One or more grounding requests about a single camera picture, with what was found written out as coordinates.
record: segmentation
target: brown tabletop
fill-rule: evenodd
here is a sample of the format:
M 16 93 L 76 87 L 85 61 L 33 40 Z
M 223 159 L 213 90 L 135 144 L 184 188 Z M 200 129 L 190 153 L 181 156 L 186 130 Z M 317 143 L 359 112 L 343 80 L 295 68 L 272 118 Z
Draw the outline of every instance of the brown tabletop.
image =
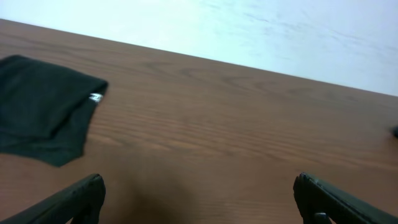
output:
M 12 54 L 109 88 L 82 158 L 0 154 L 0 220 L 91 173 L 100 223 L 301 223 L 301 171 L 398 215 L 396 97 L 0 20 Z

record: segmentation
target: clothing tag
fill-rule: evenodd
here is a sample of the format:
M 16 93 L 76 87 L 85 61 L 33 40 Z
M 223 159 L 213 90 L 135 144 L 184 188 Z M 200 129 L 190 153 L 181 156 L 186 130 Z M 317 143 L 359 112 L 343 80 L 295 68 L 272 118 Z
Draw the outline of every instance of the clothing tag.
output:
M 102 100 L 102 95 L 99 93 L 92 93 L 90 94 L 89 99 L 94 100 L 95 103 L 99 103 Z

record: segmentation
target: white wall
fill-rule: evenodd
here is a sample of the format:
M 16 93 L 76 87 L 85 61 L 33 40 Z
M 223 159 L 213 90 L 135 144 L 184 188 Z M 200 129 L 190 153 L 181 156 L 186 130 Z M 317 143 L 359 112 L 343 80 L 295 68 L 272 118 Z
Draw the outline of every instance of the white wall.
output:
M 398 96 L 396 0 L 0 0 L 0 18 Z

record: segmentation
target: wooden table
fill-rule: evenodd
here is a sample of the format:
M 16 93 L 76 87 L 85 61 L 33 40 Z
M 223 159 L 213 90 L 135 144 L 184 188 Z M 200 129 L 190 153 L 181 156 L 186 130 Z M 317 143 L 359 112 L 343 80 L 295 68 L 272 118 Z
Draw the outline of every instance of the wooden table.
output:
M 82 158 L 0 155 L 0 220 L 94 172 L 101 223 L 301 223 L 303 170 L 398 215 L 396 97 L 1 20 L 12 54 L 110 86 Z

